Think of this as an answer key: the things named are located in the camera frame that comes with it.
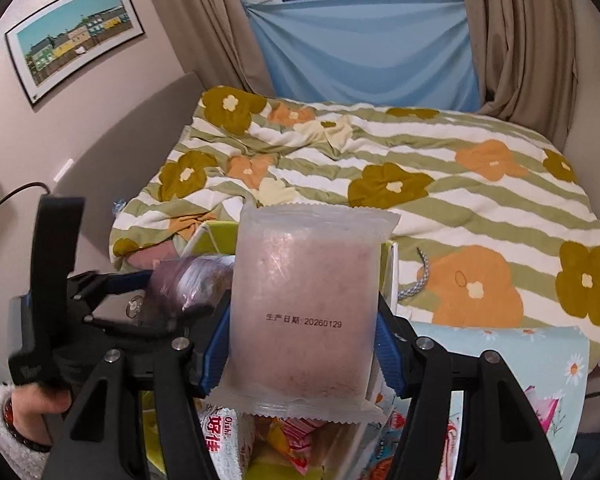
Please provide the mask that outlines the person's left hand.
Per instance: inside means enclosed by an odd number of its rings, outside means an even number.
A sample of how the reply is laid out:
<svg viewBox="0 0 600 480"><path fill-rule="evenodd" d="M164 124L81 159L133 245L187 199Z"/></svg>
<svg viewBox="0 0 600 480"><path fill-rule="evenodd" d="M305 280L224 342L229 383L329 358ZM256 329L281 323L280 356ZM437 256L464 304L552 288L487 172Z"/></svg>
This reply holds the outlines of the person's left hand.
<svg viewBox="0 0 600 480"><path fill-rule="evenodd" d="M68 390L53 390L38 384L16 387L12 400L12 423L21 437L40 445L51 446L53 436L46 416L65 413L72 403Z"/></svg>

